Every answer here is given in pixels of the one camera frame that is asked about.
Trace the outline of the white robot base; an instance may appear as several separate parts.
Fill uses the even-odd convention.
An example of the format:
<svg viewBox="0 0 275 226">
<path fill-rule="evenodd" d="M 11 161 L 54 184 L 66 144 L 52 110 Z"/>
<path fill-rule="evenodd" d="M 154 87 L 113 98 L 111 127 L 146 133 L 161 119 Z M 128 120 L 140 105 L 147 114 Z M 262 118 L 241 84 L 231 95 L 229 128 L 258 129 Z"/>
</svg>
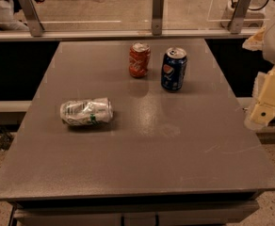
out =
<svg viewBox="0 0 275 226">
<path fill-rule="evenodd" d="M 242 18 L 246 27 L 260 27 L 266 18 L 265 7 L 269 0 L 229 0 L 220 25 L 228 27 L 233 19 Z"/>
</svg>

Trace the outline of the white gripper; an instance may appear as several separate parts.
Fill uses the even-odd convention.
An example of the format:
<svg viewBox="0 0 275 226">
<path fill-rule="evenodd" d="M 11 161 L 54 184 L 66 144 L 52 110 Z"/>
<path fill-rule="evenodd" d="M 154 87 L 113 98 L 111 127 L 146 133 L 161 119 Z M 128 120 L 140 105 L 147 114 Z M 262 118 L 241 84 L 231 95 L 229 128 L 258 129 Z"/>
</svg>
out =
<svg viewBox="0 0 275 226">
<path fill-rule="evenodd" d="M 249 51 L 262 51 L 263 58 L 275 65 L 275 14 L 246 39 L 242 47 Z M 268 73 L 259 72 L 254 80 L 251 104 L 244 124 L 251 130 L 262 129 L 275 118 L 275 66 Z"/>
</svg>

